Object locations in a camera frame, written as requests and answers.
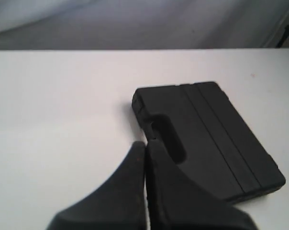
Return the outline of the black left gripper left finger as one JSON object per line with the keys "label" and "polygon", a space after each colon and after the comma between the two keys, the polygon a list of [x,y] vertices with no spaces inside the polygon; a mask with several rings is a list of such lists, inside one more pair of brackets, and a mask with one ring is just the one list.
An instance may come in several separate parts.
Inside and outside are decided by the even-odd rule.
{"label": "black left gripper left finger", "polygon": [[145,144],[136,141],[93,193],[58,212],[49,230],[145,230]]}

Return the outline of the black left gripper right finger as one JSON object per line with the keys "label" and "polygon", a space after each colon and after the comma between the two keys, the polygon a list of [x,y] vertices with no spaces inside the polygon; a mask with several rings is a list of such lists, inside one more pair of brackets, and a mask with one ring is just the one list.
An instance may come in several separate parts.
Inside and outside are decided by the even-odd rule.
{"label": "black left gripper right finger", "polygon": [[153,230],[256,230],[251,217],[190,180],[162,142],[146,147],[146,190]]}

